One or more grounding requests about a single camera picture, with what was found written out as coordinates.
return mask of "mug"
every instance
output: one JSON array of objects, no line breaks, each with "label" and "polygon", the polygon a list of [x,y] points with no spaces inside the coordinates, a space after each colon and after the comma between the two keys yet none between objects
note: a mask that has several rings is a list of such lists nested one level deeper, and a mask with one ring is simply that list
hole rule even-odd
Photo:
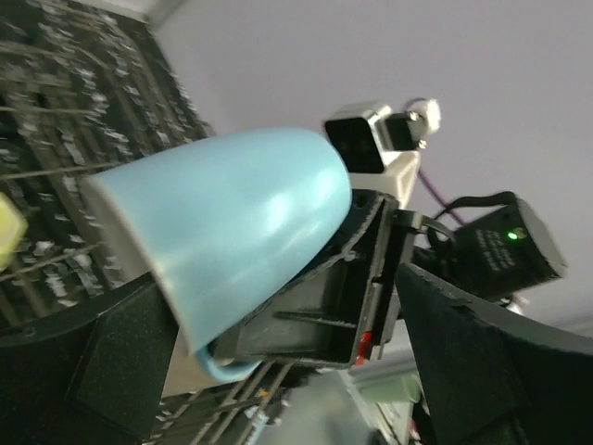
[{"label": "mug", "polygon": [[289,282],[351,201],[347,169],[318,133],[271,128],[159,152],[82,179],[124,278],[150,272],[185,354],[222,383],[258,363],[216,363],[207,345]]}]

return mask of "white wall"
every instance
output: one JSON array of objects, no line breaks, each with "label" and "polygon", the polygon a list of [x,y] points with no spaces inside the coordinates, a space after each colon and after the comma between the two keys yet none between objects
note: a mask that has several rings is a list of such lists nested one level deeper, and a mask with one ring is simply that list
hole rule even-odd
[{"label": "white wall", "polygon": [[[223,133],[438,97],[423,166],[449,197],[511,189],[538,210],[571,270],[528,312],[558,324],[593,312],[591,17],[584,0],[194,0],[158,38]],[[410,206],[436,210],[420,187]]]}]

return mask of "yellow object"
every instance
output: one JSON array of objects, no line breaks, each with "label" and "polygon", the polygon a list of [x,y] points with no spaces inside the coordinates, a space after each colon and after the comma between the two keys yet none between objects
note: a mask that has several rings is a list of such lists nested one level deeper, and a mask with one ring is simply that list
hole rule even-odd
[{"label": "yellow object", "polygon": [[3,193],[0,193],[0,272],[4,271],[27,231],[27,220]]}]

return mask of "metal wire rack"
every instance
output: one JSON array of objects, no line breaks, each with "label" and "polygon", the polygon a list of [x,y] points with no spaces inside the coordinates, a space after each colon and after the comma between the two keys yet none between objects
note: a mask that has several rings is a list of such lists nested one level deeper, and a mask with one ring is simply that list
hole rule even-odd
[{"label": "metal wire rack", "polygon": [[[0,328],[121,285],[81,175],[211,134],[145,24],[68,1],[3,1],[0,191],[29,227],[0,273]],[[236,385],[163,400],[148,443],[243,444],[289,370],[264,364]]]}]

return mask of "purple cable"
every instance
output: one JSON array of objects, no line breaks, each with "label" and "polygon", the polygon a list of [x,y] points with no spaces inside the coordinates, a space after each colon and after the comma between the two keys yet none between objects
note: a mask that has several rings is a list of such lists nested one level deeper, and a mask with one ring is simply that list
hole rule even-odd
[{"label": "purple cable", "polygon": [[[410,99],[408,102],[404,104],[403,112],[407,112],[408,110],[410,110],[410,107],[412,105],[414,105],[416,102],[420,102],[421,100],[427,99],[424,97],[414,97],[413,99]],[[418,177],[420,178],[420,182],[423,183],[424,187],[426,188],[430,196],[433,197],[433,199],[438,203],[438,205],[444,209],[447,206],[446,200],[438,192],[438,190],[436,190],[436,187],[433,185],[430,179],[428,179],[428,176],[426,176],[426,173],[424,173],[422,169],[418,171]],[[448,214],[451,215],[451,218],[453,218],[453,220],[455,220],[457,224],[465,224],[465,221],[455,210],[450,211]]]}]

